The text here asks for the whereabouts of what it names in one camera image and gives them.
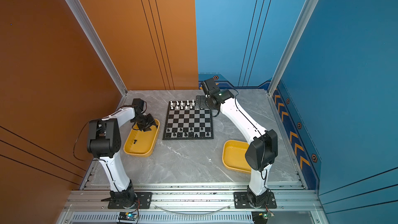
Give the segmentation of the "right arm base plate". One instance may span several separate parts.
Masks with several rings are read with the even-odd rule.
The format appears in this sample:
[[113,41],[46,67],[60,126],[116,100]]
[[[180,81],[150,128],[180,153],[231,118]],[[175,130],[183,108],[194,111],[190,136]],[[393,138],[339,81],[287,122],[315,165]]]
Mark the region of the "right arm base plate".
[[237,209],[244,208],[263,208],[276,209],[277,203],[274,193],[266,191],[260,196],[255,196],[251,192],[234,192],[234,206]]

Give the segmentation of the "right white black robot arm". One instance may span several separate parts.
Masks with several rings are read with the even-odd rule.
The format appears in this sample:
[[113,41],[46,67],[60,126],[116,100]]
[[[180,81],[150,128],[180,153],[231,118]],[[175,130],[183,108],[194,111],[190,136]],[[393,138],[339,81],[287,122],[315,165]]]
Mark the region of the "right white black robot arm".
[[201,82],[205,104],[210,110],[227,116],[249,144],[245,159],[251,167],[247,198],[253,208],[275,208],[275,197],[268,188],[268,178],[278,156],[278,135],[258,124],[239,104],[237,95],[221,90],[213,78]]

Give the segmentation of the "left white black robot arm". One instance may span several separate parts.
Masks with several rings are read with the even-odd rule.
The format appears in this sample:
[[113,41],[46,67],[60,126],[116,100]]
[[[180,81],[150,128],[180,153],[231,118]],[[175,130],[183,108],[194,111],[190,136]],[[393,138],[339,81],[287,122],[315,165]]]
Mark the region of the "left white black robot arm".
[[87,151],[98,161],[110,184],[109,209],[148,208],[151,193],[137,194],[121,161],[121,151],[137,157],[152,155],[158,135],[159,121],[146,114],[147,104],[133,99],[102,119],[89,121]]

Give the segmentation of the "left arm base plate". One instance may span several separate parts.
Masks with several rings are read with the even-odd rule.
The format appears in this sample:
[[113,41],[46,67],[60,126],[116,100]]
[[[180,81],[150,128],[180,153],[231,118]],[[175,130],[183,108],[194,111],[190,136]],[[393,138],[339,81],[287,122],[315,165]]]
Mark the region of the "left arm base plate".
[[110,192],[108,209],[149,209],[152,201],[152,192]]

